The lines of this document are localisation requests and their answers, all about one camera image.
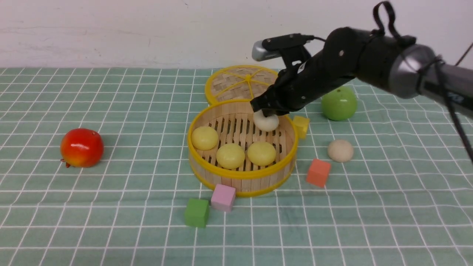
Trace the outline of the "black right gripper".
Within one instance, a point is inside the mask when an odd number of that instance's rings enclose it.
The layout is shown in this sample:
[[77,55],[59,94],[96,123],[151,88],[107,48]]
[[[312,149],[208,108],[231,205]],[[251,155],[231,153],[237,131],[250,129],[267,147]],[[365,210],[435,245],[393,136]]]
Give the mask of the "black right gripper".
[[299,66],[285,69],[250,105],[253,112],[262,111],[264,117],[287,115],[354,79],[356,67],[356,52],[324,48]]

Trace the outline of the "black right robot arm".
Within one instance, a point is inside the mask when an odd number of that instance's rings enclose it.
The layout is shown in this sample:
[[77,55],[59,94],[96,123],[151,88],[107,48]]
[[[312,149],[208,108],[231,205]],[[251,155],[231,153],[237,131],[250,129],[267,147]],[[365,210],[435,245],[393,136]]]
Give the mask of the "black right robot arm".
[[338,28],[315,55],[305,48],[312,40],[313,35],[293,33],[255,42],[253,59],[281,57],[286,68],[250,101],[254,112],[284,116],[359,79],[399,98],[422,95],[451,104],[454,111],[472,117],[472,70],[441,62],[431,48],[411,37],[410,44],[402,47],[393,37]]

